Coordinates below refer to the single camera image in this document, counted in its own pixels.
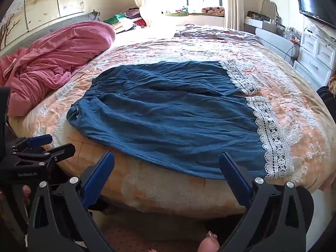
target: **white dresser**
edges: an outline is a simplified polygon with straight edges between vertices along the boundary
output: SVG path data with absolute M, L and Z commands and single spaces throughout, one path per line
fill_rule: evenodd
M 299 45 L 265 29 L 256 28 L 255 34 L 266 48 L 278 54 L 290 65 L 294 65 L 294 60 L 296 60 L 299 55 Z
M 295 70 L 302 75 L 316 91 L 328 85 L 328 81 L 335 70 L 336 45 L 305 31 L 301 38 L 301 47 Z

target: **bolt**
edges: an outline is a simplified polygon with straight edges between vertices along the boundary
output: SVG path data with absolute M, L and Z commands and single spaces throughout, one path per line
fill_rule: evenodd
M 39 186 L 40 186 L 40 188 L 44 188 L 46 185 L 47 185 L 47 182 L 42 181 Z
M 78 182 L 78 178 L 77 177 L 70 178 L 70 183 L 76 184 L 77 182 Z
M 287 182 L 286 185 L 289 187 L 289 188 L 293 188 L 294 187 L 294 184 L 292 182 Z
M 258 183 L 258 184 L 262 184 L 262 183 L 264 183 L 264 179 L 262 179 L 262 178 L 260 178 L 260 177 L 255 178 L 254 181 L 255 181 L 256 183 Z

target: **hand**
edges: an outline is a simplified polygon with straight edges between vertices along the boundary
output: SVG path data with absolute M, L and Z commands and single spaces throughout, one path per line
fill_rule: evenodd
M 22 192 L 23 192 L 23 200 L 24 200 L 25 204 L 30 205 L 30 199 L 29 199 L 29 195 L 31 193 L 30 187 L 28 187 L 26 185 L 23 186 Z
M 217 236 L 209 231 L 207 237 L 199 245 L 197 252 L 216 252 L 218 249 Z

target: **pink blanket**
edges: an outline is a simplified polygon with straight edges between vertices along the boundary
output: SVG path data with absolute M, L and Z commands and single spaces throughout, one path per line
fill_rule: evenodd
M 66 84 L 115 39 L 109 24 L 75 23 L 0 59 L 0 86 L 11 87 L 8 116 L 23 116 L 52 90 Z

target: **bed sheet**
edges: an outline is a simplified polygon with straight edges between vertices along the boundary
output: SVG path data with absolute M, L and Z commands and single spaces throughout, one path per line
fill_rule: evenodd
M 291 180 L 313 192 L 335 170 L 336 126 L 326 106 L 303 77 L 279 56 L 253 41 L 253 36 L 239 32 L 242 37 L 172 38 L 170 32 L 161 36 L 158 31 L 141 30 L 123 33 L 124 38 L 117 36 L 110 49 L 26 117 L 10 118 L 15 133 L 18 136 L 51 134 L 54 140 L 48 147 L 73 143 L 75 156 L 58 163 L 70 175 L 80 175 L 106 150 L 113 152 L 115 169 L 102 195 L 114 204 L 199 218 L 242 213 L 245 209 L 238 204 L 226 181 L 181 174 L 106 149 L 81 136 L 66 120 L 71 104 L 90 88 L 92 79 L 111 67 L 159 61 L 234 60 L 244 65 L 246 75 L 262 84 L 256 95 L 270 100 L 290 143 L 293 171 L 284 177 L 269 177 L 267 181 L 283 184 Z

